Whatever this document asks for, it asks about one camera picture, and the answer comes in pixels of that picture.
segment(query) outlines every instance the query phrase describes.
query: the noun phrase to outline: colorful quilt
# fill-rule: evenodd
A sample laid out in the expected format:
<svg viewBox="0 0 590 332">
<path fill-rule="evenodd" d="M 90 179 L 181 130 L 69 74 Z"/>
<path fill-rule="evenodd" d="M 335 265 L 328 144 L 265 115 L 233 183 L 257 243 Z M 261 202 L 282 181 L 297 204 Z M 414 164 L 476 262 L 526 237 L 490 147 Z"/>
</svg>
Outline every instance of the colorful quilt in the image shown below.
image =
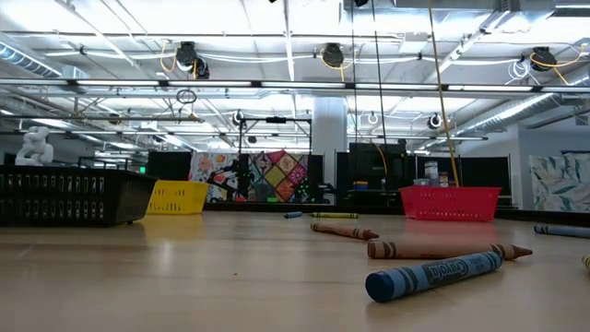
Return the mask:
<svg viewBox="0 0 590 332">
<path fill-rule="evenodd" d="M 307 177 L 308 155 L 284 150 L 248 155 L 250 185 L 238 193 L 238 154 L 195 152 L 190 180 L 209 184 L 207 202 L 292 202 L 297 186 Z"/>
<path fill-rule="evenodd" d="M 535 209 L 590 212 L 590 154 L 529 158 Z"/>
</svg>

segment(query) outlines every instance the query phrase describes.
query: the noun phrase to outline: white pillar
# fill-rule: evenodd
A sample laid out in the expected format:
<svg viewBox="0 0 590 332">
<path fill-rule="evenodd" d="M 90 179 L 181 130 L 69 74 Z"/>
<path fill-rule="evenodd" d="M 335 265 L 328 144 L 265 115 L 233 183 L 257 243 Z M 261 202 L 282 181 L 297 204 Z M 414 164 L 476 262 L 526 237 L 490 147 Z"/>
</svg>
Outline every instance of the white pillar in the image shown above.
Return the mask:
<svg viewBox="0 0 590 332">
<path fill-rule="evenodd" d="M 316 98 L 312 153 L 324 156 L 324 182 L 336 186 L 336 152 L 346 152 L 348 105 L 345 98 Z"/>
</svg>

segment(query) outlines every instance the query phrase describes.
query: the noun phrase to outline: red basket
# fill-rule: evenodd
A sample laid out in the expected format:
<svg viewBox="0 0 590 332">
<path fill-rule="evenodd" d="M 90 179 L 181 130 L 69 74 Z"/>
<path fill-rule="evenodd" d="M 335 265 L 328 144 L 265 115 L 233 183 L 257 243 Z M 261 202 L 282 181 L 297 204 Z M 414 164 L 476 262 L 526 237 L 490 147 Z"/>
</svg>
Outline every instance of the red basket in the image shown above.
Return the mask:
<svg viewBox="0 0 590 332">
<path fill-rule="evenodd" d="M 418 220 L 492 221 L 501 188 L 401 188 L 406 216 Z"/>
</svg>

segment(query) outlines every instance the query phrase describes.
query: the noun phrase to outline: blue crayon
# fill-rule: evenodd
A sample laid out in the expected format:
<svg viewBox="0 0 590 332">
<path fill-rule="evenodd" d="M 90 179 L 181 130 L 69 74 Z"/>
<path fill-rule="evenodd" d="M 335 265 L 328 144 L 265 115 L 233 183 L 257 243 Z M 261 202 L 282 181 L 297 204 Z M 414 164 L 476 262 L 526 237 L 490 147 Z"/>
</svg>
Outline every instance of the blue crayon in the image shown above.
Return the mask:
<svg viewBox="0 0 590 332">
<path fill-rule="evenodd" d="M 285 213 L 283 215 L 283 217 L 285 217 L 285 219 L 291 219 L 291 218 L 299 218 L 303 215 L 303 212 L 289 212 L 289 213 Z"/>
<path fill-rule="evenodd" d="M 365 288 L 376 302 L 388 302 L 495 271 L 502 266 L 502 261 L 500 255 L 488 252 L 394 268 L 371 273 L 365 280 Z"/>
<path fill-rule="evenodd" d="M 569 226 L 535 226 L 535 232 L 547 235 L 573 236 L 590 239 L 590 228 Z"/>
</svg>

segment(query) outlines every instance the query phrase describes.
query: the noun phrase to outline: plastic basket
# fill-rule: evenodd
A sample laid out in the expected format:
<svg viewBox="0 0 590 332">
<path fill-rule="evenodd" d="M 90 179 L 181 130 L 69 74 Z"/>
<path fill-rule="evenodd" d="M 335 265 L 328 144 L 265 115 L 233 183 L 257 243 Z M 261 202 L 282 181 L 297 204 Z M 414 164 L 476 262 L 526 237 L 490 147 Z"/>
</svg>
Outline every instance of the plastic basket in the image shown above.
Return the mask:
<svg viewBox="0 0 590 332">
<path fill-rule="evenodd" d="M 208 184 L 190 181 L 157 181 L 149 200 L 148 214 L 190 215 L 200 213 Z"/>
<path fill-rule="evenodd" d="M 127 171 L 0 166 L 0 225 L 133 222 L 144 218 L 155 182 Z"/>
<path fill-rule="evenodd" d="M 399 190 L 406 216 L 419 220 L 492 221 L 501 188 L 414 185 Z"/>
</svg>

